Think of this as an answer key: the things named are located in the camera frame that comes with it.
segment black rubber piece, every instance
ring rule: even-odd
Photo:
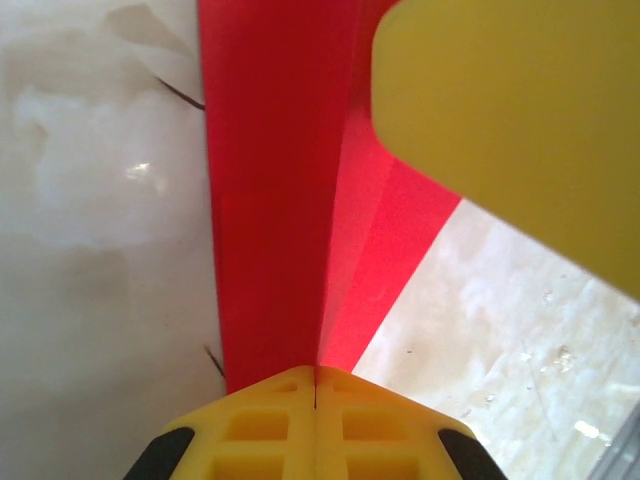
[[[154,438],[124,480],[169,480],[195,434],[180,427]]]
[[[507,480],[477,440],[449,429],[440,430],[438,436],[462,480]]]

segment red plastic sheet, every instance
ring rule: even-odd
[[[201,0],[227,388],[351,368],[458,199],[377,143],[386,2]]]

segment concrete floor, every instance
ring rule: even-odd
[[[195,2],[0,3],[0,477],[121,478],[218,398]],[[640,397],[638,304],[463,202],[355,372],[583,478]]]

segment yellow plastic part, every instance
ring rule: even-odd
[[[438,438],[460,422],[328,367],[298,367],[177,419],[171,480],[459,480]]]
[[[397,157],[640,298],[640,1],[404,0],[372,81]]]

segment yellow plastic block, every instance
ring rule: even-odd
[[[462,423],[333,368],[317,374],[318,480],[459,479],[438,438]]]
[[[505,477],[460,422],[348,373],[299,367],[172,422],[125,480],[476,478]]]
[[[298,367],[177,419],[195,436],[171,480],[307,480],[314,469],[314,369]]]
[[[404,0],[372,82],[391,152],[640,298],[638,0]]]

